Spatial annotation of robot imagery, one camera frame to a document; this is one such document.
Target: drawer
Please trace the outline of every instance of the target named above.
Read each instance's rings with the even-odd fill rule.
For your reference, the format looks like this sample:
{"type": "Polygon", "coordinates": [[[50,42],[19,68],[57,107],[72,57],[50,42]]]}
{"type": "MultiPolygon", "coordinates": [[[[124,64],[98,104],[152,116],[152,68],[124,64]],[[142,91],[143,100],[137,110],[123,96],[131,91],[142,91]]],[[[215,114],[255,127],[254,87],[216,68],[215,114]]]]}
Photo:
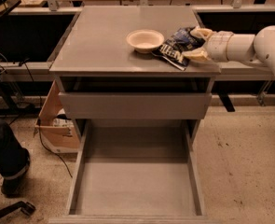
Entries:
{"type": "Polygon", "coordinates": [[[203,119],[209,93],[61,92],[70,119],[203,119]]]}
{"type": "Polygon", "coordinates": [[[185,125],[87,123],[67,215],[49,223],[217,223],[206,219],[185,125]]]}

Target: closed drawer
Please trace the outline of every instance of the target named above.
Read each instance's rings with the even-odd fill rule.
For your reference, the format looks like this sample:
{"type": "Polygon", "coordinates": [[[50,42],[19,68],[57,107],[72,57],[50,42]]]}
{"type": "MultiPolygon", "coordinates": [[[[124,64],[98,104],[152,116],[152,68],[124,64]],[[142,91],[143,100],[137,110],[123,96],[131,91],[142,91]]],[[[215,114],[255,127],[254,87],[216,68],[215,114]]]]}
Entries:
{"type": "Polygon", "coordinates": [[[70,119],[203,119],[209,93],[61,92],[70,119]]]}

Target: concrete floor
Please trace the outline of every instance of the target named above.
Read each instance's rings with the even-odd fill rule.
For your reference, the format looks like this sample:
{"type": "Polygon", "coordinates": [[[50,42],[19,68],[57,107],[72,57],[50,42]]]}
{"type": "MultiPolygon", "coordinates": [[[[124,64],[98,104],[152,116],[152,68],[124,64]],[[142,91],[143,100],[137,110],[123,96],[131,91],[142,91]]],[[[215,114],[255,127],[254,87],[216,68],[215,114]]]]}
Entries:
{"type": "MultiPolygon", "coordinates": [[[[275,104],[232,101],[233,113],[213,102],[194,144],[208,217],[223,224],[274,224],[275,104]]],[[[30,217],[15,211],[0,223],[44,224],[64,214],[71,177],[62,161],[44,150],[34,123],[35,118],[23,118],[11,124],[29,149],[32,165],[19,198],[8,199],[0,191],[0,208],[22,200],[34,204],[36,211],[30,217]]],[[[76,155],[62,157],[72,173],[76,155]]]]}

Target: white bowl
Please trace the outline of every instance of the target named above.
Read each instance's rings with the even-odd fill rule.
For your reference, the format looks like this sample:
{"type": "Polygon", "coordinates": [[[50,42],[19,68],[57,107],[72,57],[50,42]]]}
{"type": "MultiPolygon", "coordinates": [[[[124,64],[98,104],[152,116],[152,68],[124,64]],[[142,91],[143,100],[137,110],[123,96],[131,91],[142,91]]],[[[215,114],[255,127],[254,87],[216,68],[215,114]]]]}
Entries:
{"type": "Polygon", "coordinates": [[[127,42],[139,53],[150,53],[164,42],[164,36],[154,30],[137,30],[127,35],[127,42]]]}

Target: cardboard box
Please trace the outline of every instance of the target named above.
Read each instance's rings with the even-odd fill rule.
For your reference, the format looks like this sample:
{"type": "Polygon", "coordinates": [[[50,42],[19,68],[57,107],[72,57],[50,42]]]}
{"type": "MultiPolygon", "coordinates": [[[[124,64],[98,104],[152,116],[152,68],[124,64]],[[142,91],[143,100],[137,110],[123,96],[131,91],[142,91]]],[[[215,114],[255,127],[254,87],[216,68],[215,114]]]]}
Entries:
{"type": "Polygon", "coordinates": [[[35,127],[41,132],[43,144],[54,153],[75,153],[80,143],[75,128],[70,125],[68,127],[54,126],[54,120],[62,110],[59,92],[54,81],[35,127]]]}

